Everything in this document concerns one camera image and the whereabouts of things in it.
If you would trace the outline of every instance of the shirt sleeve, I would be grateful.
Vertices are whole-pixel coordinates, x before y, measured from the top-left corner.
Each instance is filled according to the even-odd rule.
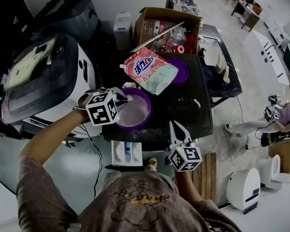
[[[211,200],[203,200],[193,204],[193,207],[209,224],[210,228],[220,228],[225,232],[240,232],[239,227],[226,215],[219,211],[218,207]]]
[[[77,220],[52,177],[34,158],[19,160],[16,197],[22,231],[66,231]]]

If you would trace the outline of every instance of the black tabletop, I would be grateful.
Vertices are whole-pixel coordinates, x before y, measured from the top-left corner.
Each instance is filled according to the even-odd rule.
[[[133,80],[119,67],[132,53],[113,54],[109,67],[107,87],[122,87]],[[103,126],[104,139],[125,142],[168,142],[169,121],[176,120],[189,132],[192,139],[212,134],[213,121],[209,106],[209,96],[203,77],[199,57],[189,54],[159,54],[164,59],[176,58],[188,66],[188,79],[181,83],[171,83],[161,94],[153,95],[142,89],[151,100],[151,115],[141,130],[126,131],[116,125]]]
[[[205,38],[212,38],[216,39],[219,43],[219,46],[221,48],[221,51],[225,57],[226,62],[229,66],[229,79],[230,83],[224,87],[215,87],[211,85],[207,85],[208,94],[210,97],[236,97],[239,94],[242,93],[242,87],[240,84],[240,81],[238,79],[235,67],[233,65],[231,56],[227,50],[226,45],[224,44],[221,35],[219,34],[217,28],[212,25],[204,24],[202,27],[202,30],[200,32],[200,35]],[[205,62],[202,61],[202,65],[206,67],[213,67],[213,66],[207,66]]]

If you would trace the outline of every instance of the purple bowl with white liquid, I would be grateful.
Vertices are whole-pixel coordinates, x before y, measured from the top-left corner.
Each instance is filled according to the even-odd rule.
[[[115,124],[127,131],[141,129],[150,117],[150,99],[142,90],[135,87],[124,87],[121,90],[133,100],[118,113],[120,120]]]

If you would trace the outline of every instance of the white floor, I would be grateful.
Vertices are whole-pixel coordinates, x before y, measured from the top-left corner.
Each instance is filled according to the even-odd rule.
[[[256,79],[256,74],[249,57],[246,55],[242,42],[248,35],[247,29],[241,29],[241,25],[235,16],[231,16],[233,7],[225,0],[195,0],[200,8],[200,16],[203,22],[214,25],[219,30],[223,41],[231,55],[233,63],[238,69],[243,93],[238,96],[243,108],[243,120],[259,119],[268,104],[269,93],[263,93]],[[270,38],[266,27],[259,22],[254,30]],[[279,93],[283,100],[290,100],[290,90],[285,88]],[[202,153],[217,153],[217,203],[226,202],[226,184],[230,174],[236,171],[231,162],[231,157],[238,169],[246,169],[257,166],[258,160],[267,157],[268,148],[255,148],[245,150],[247,138],[230,138],[223,127],[225,123],[232,121],[238,123],[241,119],[241,109],[237,98],[230,98],[224,103],[212,109],[214,121],[214,134],[202,138],[199,142]],[[96,137],[98,147],[102,151],[105,164],[111,162],[110,143],[100,137]],[[16,188],[16,169],[18,154],[27,141],[18,141],[0,137],[0,177],[10,189]],[[254,134],[249,136],[249,148],[259,146],[260,141]],[[83,141],[75,148],[61,146],[51,159],[45,164],[47,171],[53,176],[55,183],[62,192],[63,197],[70,206],[80,213],[93,199],[93,186],[97,177],[98,157],[90,141]]]

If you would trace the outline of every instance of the brown t-shirt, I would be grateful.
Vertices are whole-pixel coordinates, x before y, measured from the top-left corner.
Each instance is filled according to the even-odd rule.
[[[33,158],[21,158],[16,190],[21,230],[240,231],[212,201],[192,206],[178,195],[169,178],[157,172],[112,176],[104,182],[96,199],[77,216],[43,166]]]

